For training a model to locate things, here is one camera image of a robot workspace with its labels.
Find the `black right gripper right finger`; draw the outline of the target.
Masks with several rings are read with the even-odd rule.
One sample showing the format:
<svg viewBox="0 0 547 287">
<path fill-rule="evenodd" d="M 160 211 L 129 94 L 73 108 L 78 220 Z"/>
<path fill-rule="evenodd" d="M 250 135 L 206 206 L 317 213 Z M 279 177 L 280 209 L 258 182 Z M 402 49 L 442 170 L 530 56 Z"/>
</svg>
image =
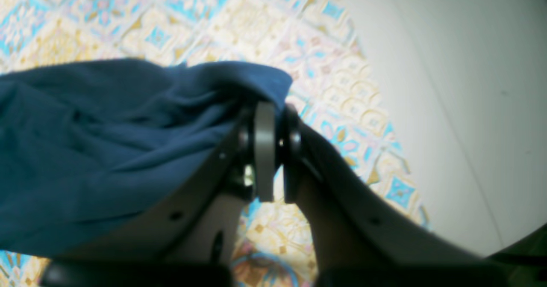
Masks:
<svg viewBox="0 0 547 287">
<path fill-rule="evenodd" d="M 312 231 L 317 287 L 506 287 L 503 271 L 441 240 L 368 188 L 287 104 L 280 161 L 285 201 Z"/>
</svg>

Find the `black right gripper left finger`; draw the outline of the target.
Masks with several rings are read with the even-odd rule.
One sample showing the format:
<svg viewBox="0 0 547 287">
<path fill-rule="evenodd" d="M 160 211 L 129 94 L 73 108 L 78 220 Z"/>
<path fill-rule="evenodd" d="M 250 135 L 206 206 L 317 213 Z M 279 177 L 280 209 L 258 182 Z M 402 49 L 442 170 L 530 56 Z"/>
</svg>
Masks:
<svg viewBox="0 0 547 287">
<path fill-rule="evenodd" d="M 272 201 L 276 113 L 245 107 L 230 133 L 172 194 L 138 217 L 50 262 L 45 287 L 232 287 L 240 213 Z"/>
</svg>

